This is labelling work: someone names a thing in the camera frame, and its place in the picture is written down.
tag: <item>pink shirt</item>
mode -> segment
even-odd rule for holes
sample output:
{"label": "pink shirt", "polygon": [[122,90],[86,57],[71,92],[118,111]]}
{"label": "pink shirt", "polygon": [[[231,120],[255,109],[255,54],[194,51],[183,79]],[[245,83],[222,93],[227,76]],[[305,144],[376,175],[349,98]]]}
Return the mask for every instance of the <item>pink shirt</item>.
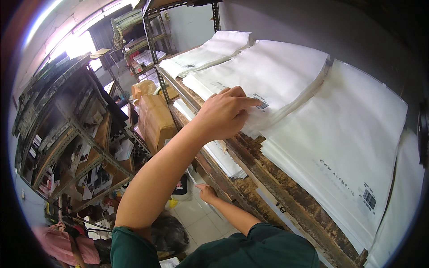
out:
{"label": "pink shirt", "polygon": [[[47,254],[69,265],[78,264],[72,253],[68,233],[46,226],[33,227],[32,230]],[[92,239],[79,236],[76,241],[86,264],[100,263],[100,256]]]}

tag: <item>green shirt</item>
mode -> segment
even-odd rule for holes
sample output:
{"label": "green shirt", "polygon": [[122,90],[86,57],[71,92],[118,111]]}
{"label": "green shirt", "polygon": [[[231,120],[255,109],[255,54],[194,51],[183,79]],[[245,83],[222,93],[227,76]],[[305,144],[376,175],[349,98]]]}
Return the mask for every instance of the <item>green shirt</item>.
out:
{"label": "green shirt", "polygon": [[[113,229],[110,258],[113,268],[160,267],[155,247],[127,227]],[[235,233],[201,245],[177,266],[188,267],[319,267],[319,259],[304,238],[258,223],[247,237]]]}

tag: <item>barcode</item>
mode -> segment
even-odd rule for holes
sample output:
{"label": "barcode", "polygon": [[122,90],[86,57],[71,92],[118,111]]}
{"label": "barcode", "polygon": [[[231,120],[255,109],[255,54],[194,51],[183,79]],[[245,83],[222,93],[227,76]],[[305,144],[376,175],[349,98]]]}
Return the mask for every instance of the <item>barcode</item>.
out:
{"label": "barcode", "polygon": [[268,103],[266,103],[266,102],[264,102],[263,100],[261,100],[260,98],[258,98],[258,97],[253,97],[254,99],[258,99],[258,100],[260,100],[261,102],[262,102],[262,104],[261,105],[259,105],[258,107],[259,108],[261,108],[261,109],[265,109],[265,108],[267,108],[269,105],[268,105]]}
{"label": "barcode", "polygon": [[375,198],[374,196],[368,191],[368,189],[365,189],[365,192],[363,193],[363,199],[368,203],[368,205],[374,209],[375,207]]}

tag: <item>electrical outlet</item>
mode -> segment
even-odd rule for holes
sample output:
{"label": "electrical outlet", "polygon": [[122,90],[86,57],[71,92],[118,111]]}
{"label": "electrical outlet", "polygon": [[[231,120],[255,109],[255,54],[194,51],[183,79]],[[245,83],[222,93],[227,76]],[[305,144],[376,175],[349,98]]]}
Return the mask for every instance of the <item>electrical outlet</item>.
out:
{"label": "electrical outlet", "polygon": [[170,16],[168,15],[168,11],[164,11],[164,16],[166,21],[170,21]]}

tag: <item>curtain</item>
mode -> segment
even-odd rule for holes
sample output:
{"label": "curtain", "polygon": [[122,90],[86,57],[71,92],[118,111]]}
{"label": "curtain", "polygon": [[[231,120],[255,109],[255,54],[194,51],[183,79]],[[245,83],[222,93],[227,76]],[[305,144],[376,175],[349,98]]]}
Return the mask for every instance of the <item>curtain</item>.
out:
{"label": "curtain", "polygon": [[[111,49],[111,56],[115,60],[115,62],[118,62],[124,58],[124,54],[122,54],[122,51],[114,51],[112,49],[112,39],[113,39],[113,28],[112,23],[110,22],[111,18],[117,18],[129,11],[133,10],[131,4],[124,6],[121,9],[118,9],[117,11],[113,12],[112,14],[102,18],[99,22],[91,26],[88,31],[91,34],[92,41],[94,42],[94,46],[96,50],[102,49],[102,48],[109,48]],[[111,57],[109,55],[106,55],[101,58],[101,64],[103,65],[103,69],[106,70],[107,67],[113,66],[115,63],[112,61]]]}

